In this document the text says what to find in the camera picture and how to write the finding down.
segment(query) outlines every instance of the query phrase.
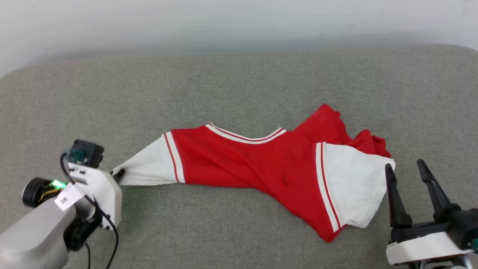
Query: white stripe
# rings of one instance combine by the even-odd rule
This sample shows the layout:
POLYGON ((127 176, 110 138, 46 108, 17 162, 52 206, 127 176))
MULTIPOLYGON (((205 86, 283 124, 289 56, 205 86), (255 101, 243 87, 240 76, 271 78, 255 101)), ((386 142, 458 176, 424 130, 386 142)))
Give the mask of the white stripe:
POLYGON ((169 148, 171 149, 171 154, 173 155, 178 182, 186 183, 184 180, 183 163, 181 162, 181 157, 179 156, 176 142, 174 142, 173 134, 171 132, 167 132, 166 137, 168 138, 169 148))
POLYGON ((248 138, 248 137, 245 137, 245 136, 242 136, 242 135, 238 135, 236 133, 233 133, 233 132, 230 132, 230 131, 227 131, 227 130, 224 130, 224 129, 221 129, 221 128, 217 128, 215 127, 212 123, 210 124, 206 124, 205 125, 209 130, 213 131, 215 134, 217 135, 220 135, 224 138, 227 138, 229 140, 232 140, 232 141, 236 141, 236 142, 242 142, 242 143, 246 143, 246 144, 263 144, 263 143, 267 143, 273 139, 275 139, 276 137, 284 134, 287 132, 287 130, 284 130, 282 128, 279 128, 277 130, 275 130, 272 134, 266 136, 266 137, 262 137, 262 138, 248 138))
POLYGON ((336 232, 339 229, 339 224, 337 223, 337 219, 335 218, 334 210, 332 209, 332 205, 329 202, 327 196, 326 186, 324 184, 324 178, 322 177, 322 152, 321 152, 321 144, 317 143, 315 145, 315 168, 317 169, 317 182, 319 183, 319 191, 320 195, 322 196, 322 201, 327 210, 327 215, 330 220, 330 224, 332 225, 332 230, 336 232))
POLYGON ((243 135, 240 135, 240 134, 237 134, 237 133, 234 133, 234 132, 231 132, 231 131, 228 131, 226 129, 222 129, 222 128, 219 128, 217 126, 215 126, 213 123, 210 123, 211 126, 213 126, 214 128, 216 129, 219 129, 223 132, 226 132, 228 134, 231 134, 231 135, 235 135, 235 136, 238 136, 240 138, 244 138, 244 139, 248 139, 248 140, 262 140, 262 139, 266 139, 266 138, 269 138, 271 136, 273 136, 276 132, 278 132, 279 130, 281 130, 282 128, 278 128, 277 130, 275 130, 274 132, 272 132, 272 134, 268 135, 268 136, 265 136, 265 137, 261 137, 261 138, 250 138, 250 137, 247 137, 247 136, 243 136, 243 135))

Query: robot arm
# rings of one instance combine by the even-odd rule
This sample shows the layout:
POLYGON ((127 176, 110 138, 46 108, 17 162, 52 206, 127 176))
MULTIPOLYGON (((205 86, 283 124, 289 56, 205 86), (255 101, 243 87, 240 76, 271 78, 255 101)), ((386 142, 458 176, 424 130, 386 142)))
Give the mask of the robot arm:
POLYGON ((413 224, 397 190, 397 179, 385 167, 390 207, 391 241, 387 258, 391 265, 425 268, 428 263, 452 262, 453 269, 472 269, 469 255, 478 248, 478 209, 461 210, 451 203, 423 160, 418 160, 422 181, 432 200, 434 221, 413 224))
POLYGON ((61 269, 68 252, 81 249, 97 227, 117 234, 122 198, 117 181, 124 171, 112 176, 96 169, 102 152, 76 140, 65 170, 72 182, 35 178, 27 184, 23 203, 35 209, 0 235, 0 269, 61 269), (71 189, 80 196, 71 206, 60 206, 60 200, 73 199, 71 189))

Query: green led light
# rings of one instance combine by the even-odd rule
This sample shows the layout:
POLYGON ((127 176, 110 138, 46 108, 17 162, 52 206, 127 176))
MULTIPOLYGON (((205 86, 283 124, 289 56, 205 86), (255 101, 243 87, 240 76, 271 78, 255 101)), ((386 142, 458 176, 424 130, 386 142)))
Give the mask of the green led light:
POLYGON ((66 184, 64 184, 64 183, 61 182, 61 181, 57 181, 57 180, 53 180, 52 186, 53 186, 55 189, 64 189, 64 188, 66 188, 66 184))

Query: label sticker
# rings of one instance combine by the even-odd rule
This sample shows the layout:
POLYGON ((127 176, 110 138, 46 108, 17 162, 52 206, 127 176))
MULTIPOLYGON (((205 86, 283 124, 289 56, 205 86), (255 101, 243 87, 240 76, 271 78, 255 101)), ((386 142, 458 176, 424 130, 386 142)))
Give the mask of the label sticker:
POLYGON ((61 193, 56 197, 55 203, 62 210, 65 211, 80 200, 85 194, 80 191, 75 185, 68 184, 61 193))
POLYGON ((387 245, 387 248, 392 247, 392 246, 397 245, 397 244, 398 244, 397 242, 393 242, 393 243, 391 243, 391 244, 388 244, 388 245, 387 245))

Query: black cable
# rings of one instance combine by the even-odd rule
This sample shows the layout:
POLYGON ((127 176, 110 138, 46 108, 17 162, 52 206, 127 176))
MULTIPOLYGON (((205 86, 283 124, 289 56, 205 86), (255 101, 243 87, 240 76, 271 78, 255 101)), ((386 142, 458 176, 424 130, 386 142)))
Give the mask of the black cable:
POLYGON ((91 249, 89 248, 89 245, 87 242, 85 242, 85 246, 87 247, 87 250, 88 250, 88 268, 87 269, 90 269, 91 268, 91 249))
MULTIPOLYGON (((70 182, 74 185, 75 184, 75 181, 71 178, 70 174, 68 173, 68 171, 66 170, 65 168, 65 164, 63 162, 63 159, 66 157, 67 153, 64 152, 61 157, 60 157, 60 165, 61 165, 61 169, 63 171, 63 173, 65 174, 65 176, 68 178, 68 180, 70 180, 70 182)), ((113 262, 113 259, 115 258, 115 254, 116 254, 116 250, 118 249, 118 245, 120 243, 120 235, 118 234, 118 230, 116 228, 116 226, 114 225, 114 223, 110 220, 110 215, 107 215, 98 205, 98 203, 96 201, 93 201, 91 200, 91 198, 88 197, 88 195, 85 195, 85 198, 86 200, 88 200, 88 202, 90 202, 100 213, 102 216, 104 216, 106 218, 106 220, 109 222, 109 224, 111 225, 111 228, 113 229, 113 231, 115 232, 115 237, 116 237, 116 243, 115 243, 115 248, 113 249, 113 253, 111 254, 111 257, 109 258, 109 262, 108 262, 108 265, 106 265, 106 269, 109 269, 109 267, 111 266, 111 263, 113 262)))

